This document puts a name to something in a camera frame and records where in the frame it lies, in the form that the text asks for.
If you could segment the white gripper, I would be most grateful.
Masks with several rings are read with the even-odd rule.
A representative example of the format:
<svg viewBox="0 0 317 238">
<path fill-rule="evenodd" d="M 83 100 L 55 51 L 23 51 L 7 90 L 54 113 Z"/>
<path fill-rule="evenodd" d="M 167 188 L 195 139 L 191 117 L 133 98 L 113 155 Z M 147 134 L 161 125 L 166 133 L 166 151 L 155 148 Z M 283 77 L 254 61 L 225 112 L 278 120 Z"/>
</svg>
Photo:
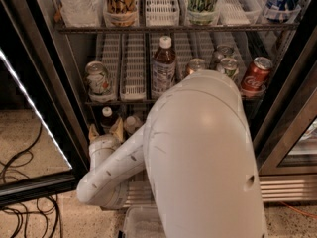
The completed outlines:
<svg viewBox="0 0 317 238">
<path fill-rule="evenodd" d="M 99 135 L 94 124 L 89 126 L 88 138 L 90 168 L 97 168 L 104 160 L 117 150 L 124 142 L 123 119 L 119 117 L 115 124 L 111 126 L 109 132 L 112 134 Z"/>
</svg>

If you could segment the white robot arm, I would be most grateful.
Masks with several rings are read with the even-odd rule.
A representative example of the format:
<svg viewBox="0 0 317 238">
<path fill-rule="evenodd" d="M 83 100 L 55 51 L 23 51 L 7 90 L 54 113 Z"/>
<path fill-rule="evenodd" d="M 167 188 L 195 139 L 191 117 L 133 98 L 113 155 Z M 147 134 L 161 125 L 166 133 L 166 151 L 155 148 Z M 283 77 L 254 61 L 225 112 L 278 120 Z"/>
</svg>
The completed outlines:
<svg viewBox="0 0 317 238">
<path fill-rule="evenodd" d="M 77 198 L 103 206 L 139 171 L 166 238 L 268 238 L 249 125 L 228 76 L 197 71 L 168 90 L 145 124 L 81 179 Z"/>
</svg>

